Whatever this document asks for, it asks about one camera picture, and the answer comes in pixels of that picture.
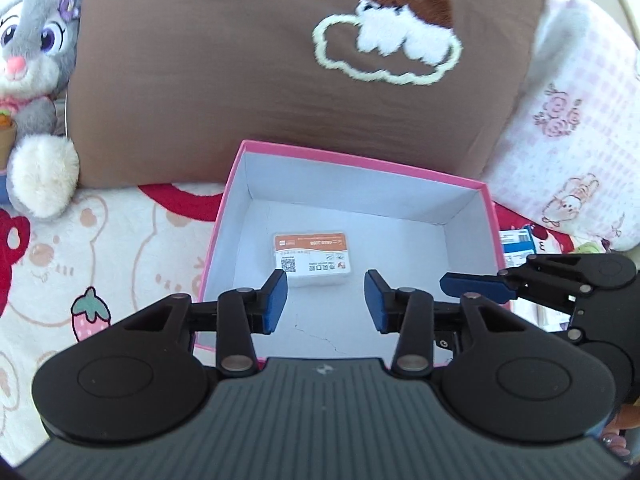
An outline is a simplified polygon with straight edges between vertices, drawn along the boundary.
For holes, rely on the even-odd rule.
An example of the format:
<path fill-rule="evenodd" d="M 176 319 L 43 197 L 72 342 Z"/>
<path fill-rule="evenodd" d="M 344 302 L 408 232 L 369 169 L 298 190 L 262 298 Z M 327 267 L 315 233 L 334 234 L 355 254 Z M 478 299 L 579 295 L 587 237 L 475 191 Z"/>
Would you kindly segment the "person's right hand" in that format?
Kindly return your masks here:
<path fill-rule="evenodd" d="M 605 426 L 601 434 L 604 445 L 617 456 L 630 455 L 623 431 L 640 427 L 640 408 L 636 404 L 624 404 Z"/>

